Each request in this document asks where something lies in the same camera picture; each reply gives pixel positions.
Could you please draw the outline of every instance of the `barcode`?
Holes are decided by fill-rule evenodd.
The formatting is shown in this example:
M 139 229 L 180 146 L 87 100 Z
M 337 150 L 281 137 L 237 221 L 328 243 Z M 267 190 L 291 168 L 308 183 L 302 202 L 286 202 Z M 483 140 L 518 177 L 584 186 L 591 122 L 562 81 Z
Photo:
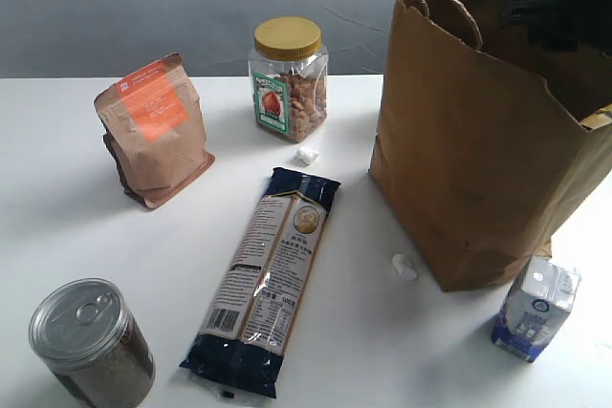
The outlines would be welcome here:
M 207 328 L 216 329 L 222 332 L 229 333 L 233 331 L 238 320 L 238 314 L 240 311 L 222 310 L 217 308 L 212 311 L 210 319 L 208 320 Z

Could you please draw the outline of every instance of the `nuts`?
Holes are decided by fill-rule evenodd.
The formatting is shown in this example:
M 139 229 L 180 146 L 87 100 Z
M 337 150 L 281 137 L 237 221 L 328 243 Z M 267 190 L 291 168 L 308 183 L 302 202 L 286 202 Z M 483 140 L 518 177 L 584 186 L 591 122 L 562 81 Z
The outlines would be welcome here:
M 281 73 L 275 79 L 285 83 L 291 95 L 289 140 L 302 142 L 327 118 L 325 76 Z

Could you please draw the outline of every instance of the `small carton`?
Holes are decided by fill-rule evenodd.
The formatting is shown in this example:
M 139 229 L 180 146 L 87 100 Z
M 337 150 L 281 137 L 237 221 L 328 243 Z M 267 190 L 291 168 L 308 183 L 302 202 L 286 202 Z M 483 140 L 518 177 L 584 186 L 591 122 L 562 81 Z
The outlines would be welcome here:
M 570 315 L 580 278 L 532 257 L 510 288 L 493 327 L 492 342 L 533 362 Z

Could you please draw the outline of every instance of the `white tabletop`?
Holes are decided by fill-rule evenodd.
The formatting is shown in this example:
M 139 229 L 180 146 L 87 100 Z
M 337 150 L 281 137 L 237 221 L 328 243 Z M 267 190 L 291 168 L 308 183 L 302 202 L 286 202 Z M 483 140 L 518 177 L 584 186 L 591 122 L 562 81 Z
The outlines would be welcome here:
M 609 407 L 608 178 L 554 240 L 583 276 L 577 303 L 533 365 L 493 346 L 507 287 L 442 293 L 367 175 L 382 77 L 330 78 L 330 115 L 305 169 L 342 182 L 277 384 L 278 407 Z M 275 166 L 296 147 L 254 124 L 246 78 L 194 78 L 209 171 L 158 210 L 123 195 L 93 99 L 113 79 L 0 80 L 0 405 L 77 407 L 30 350 L 55 288 L 116 283 L 157 362 L 144 408 L 215 406 L 178 365 Z M 402 281 L 396 252 L 420 277 Z

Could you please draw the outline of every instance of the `orange label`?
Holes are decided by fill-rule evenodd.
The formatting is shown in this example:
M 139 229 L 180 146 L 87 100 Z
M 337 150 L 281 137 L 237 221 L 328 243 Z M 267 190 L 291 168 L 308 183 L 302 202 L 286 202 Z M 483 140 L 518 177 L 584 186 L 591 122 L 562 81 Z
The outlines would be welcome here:
M 121 101 L 149 142 L 189 118 L 162 61 L 156 61 L 115 85 Z

